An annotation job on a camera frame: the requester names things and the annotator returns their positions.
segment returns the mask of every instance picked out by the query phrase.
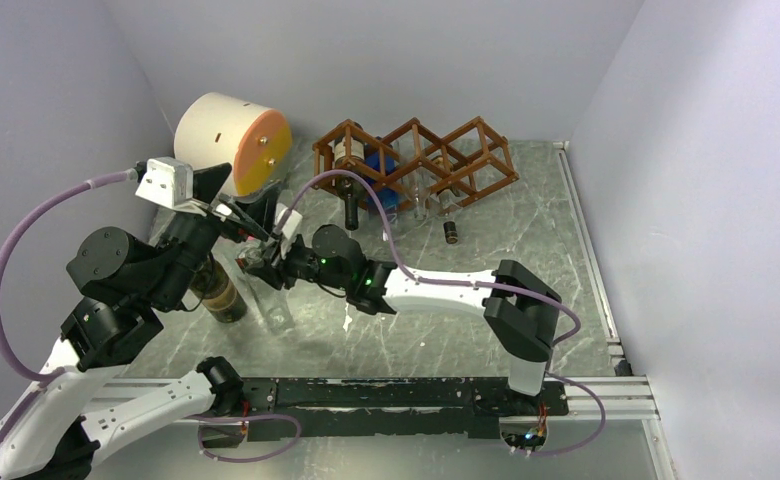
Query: dark bottle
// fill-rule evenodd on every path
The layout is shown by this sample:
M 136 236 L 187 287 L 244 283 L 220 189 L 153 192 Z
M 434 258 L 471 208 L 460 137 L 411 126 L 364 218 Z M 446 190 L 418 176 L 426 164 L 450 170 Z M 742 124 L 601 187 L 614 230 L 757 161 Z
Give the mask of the dark bottle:
M 457 202 L 457 194 L 451 188 L 445 188 L 437 194 L 440 216 L 443 218 L 443 234 L 446 243 L 458 243 L 458 227 L 455 225 L 455 215 L 461 209 Z
M 346 160 L 346 142 L 345 136 L 334 140 L 334 168 L 345 168 Z M 364 144 L 352 137 L 351 157 L 356 160 L 364 160 Z M 346 230 L 358 229 L 358 204 L 366 196 L 366 190 L 357 181 L 349 177 L 339 177 L 334 179 L 334 189 L 337 195 L 343 199 L 345 205 L 345 226 Z
M 202 269 L 190 282 L 190 291 L 200 299 L 202 305 L 222 323 L 233 323 L 246 315 L 248 307 L 234 282 L 228 278 L 225 269 L 216 259 L 208 259 Z

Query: small cylinder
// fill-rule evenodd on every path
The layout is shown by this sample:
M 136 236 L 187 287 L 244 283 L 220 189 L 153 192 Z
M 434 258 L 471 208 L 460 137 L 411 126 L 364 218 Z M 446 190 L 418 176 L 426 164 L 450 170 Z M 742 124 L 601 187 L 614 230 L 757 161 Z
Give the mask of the small cylinder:
M 358 229 L 358 199 L 351 193 L 346 195 L 343 199 L 343 203 L 346 206 L 346 230 Z
M 202 300 L 202 305 L 222 323 L 233 323 L 248 312 L 245 300 L 228 278 L 222 264 L 206 261 L 190 283 L 190 291 Z
M 446 237 L 446 243 L 454 245 L 458 243 L 458 228 L 455 222 L 443 222 L 443 235 Z

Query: brown lattice rack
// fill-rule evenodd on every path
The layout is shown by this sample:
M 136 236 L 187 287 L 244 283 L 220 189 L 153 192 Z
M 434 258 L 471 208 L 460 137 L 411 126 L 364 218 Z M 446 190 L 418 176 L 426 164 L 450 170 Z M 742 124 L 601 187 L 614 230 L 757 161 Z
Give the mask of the brown lattice rack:
M 477 131 L 481 143 L 476 152 L 464 155 L 452 146 L 453 142 L 473 131 Z M 392 145 L 408 133 L 413 138 L 414 153 L 410 158 L 402 158 Z M 335 162 L 332 142 L 341 139 L 344 142 L 345 153 Z M 362 159 L 352 155 L 353 140 L 364 145 L 364 158 L 378 151 L 378 170 L 370 168 Z M 494 155 L 500 149 L 504 161 Z M 410 119 L 381 139 L 376 139 L 374 135 L 365 132 L 352 120 L 346 120 L 314 143 L 313 150 L 314 170 L 317 175 L 335 168 L 343 168 L 371 178 L 375 181 L 373 189 L 376 192 L 391 188 L 402 195 L 398 207 L 400 211 L 413 206 L 411 195 L 406 190 L 403 180 L 417 169 L 426 169 L 431 173 L 429 178 L 433 183 L 428 187 L 430 195 L 451 189 L 461 197 L 457 203 L 462 207 L 481 200 L 519 179 L 511 161 L 507 139 L 496 133 L 481 117 L 473 118 L 442 138 L 424 127 L 416 118 Z M 397 165 L 396 170 L 389 175 L 386 172 L 388 157 Z M 488 165 L 501 172 L 504 177 L 486 186 L 477 185 L 475 173 Z M 322 188 L 336 196 L 333 181 L 327 179 L 314 188 Z M 365 209 L 366 206 L 365 201 L 361 202 L 361 208 Z

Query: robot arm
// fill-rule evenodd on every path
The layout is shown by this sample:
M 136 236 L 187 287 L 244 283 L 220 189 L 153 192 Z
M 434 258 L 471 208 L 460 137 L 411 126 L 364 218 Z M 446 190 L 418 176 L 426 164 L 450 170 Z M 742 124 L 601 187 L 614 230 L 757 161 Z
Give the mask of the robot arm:
M 346 301 L 370 315 L 453 311 L 484 319 L 511 356 L 510 388 L 525 395 L 540 392 L 552 355 L 559 315 L 555 307 L 529 297 L 511 298 L 502 290 L 417 282 L 393 262 L 367 258 L 358 242 L 335 225 L 320 227 L 311 247 L 296 236 L 286 256 L 278 243 L 269 242 L 253 258 L 238 258 L 241 269 L 276 289 L 291 288 L 301 279 L 345 290 Z M 503 260 L 496 270 L 472 273 L 409 270 L 421 278 L 509 284 L 560 302 L 555 291 L 513 260 Z
M 43 373 L 66 373 L 44 387 L 0 445 L 0 479 L 83 479 L 126 445 L 190 415 L 225 415 L 239 406 L 243 382 L 222 357 L 211 358 L 173 383 L 122 405 L 81 413 L 124 366 L 80 371 L 80 357 L 58 339 Z M 31 384 L 29 392 L 42 390 Z M 9 420 L 9 414 L 0 422 Z

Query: brown bottle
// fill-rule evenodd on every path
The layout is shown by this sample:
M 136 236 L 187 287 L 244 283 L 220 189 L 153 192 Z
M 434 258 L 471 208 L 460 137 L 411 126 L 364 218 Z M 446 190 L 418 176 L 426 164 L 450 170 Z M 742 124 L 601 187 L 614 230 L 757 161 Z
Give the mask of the brown bottle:
M 216 259 L 210 259 L 190 282 L 190 291 L 200 299 L 213 318 L 222 323 L 232 323 L 243 318 L 248 311 L 246 302 L 228 278 L 225 269 Z

